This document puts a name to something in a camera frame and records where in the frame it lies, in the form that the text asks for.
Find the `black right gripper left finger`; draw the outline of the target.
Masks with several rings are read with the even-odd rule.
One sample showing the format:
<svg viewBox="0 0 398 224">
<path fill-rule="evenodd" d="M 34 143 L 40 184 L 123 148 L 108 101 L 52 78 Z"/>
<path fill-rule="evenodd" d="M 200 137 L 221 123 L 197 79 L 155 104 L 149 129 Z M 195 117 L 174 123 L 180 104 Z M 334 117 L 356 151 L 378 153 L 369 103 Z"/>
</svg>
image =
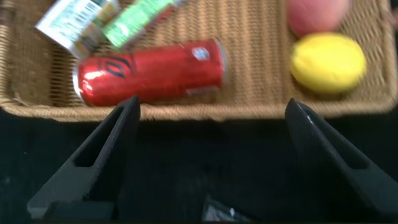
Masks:
<svg viewBox="0 0 398 224">
<path fill-rule="evenodd" d="M 138 97 L 115 107 L 29 200 L 34 220 L 112 220 L 141 117 Z"/>
</svg>

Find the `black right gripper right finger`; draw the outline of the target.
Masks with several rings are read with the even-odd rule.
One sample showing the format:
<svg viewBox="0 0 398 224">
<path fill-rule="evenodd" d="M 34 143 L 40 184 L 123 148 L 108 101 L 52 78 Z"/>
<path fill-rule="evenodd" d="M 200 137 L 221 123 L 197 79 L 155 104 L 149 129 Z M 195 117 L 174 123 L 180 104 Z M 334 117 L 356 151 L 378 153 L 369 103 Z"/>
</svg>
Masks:
<svg viewBox="0 0 398 224">
<path fill-rule="evenodd" d="M 307 105 L 290 99 L 285 120 L 304 186 L 338 221 L 396 221 L 397 182 Z"/>
</svg>

